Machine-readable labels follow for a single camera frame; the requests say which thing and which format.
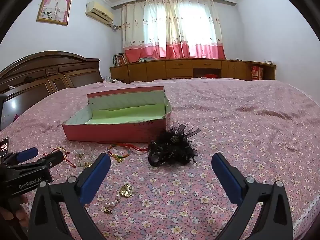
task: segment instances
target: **phone screen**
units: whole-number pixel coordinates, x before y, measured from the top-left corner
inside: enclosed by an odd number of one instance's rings
[[[9,147],[9,138],[3,139],[0,142],[0,157],[6,155],[8,153],[8,147]]]

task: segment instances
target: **stack of books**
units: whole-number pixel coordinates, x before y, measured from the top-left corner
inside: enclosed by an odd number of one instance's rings
[[[127,65],[129,63],[126,55],[124,53],[114,54],[113,55],[113,65],[121,66],[121,65]]]

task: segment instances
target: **human hand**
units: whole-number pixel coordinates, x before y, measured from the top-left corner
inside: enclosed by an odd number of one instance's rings
[[[26,196],[20,196],[20,203],[21,204],[26,204],[28,203],[28,198]],[[4,220],[12,220],[13,219],[13,214],[9,212],[8,210],[4,209],[3,207],[0,207],[0,213],[3,216]],[[16,212],[16,217],[20,221],[20,225],[23,227],[27,227],[29,225],[29,217],[24,210],[22,206],[20,206],[20,209]]]

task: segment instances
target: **floral curtain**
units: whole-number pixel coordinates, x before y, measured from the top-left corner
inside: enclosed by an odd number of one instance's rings
[[[123,5],[123,45],[139,58],[225,59],[213,0],[145,0]]]

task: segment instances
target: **framed wedding photo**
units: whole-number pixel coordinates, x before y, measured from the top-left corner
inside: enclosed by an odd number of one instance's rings
[[[42,0],[37,22],[68,25],[71,0]]]

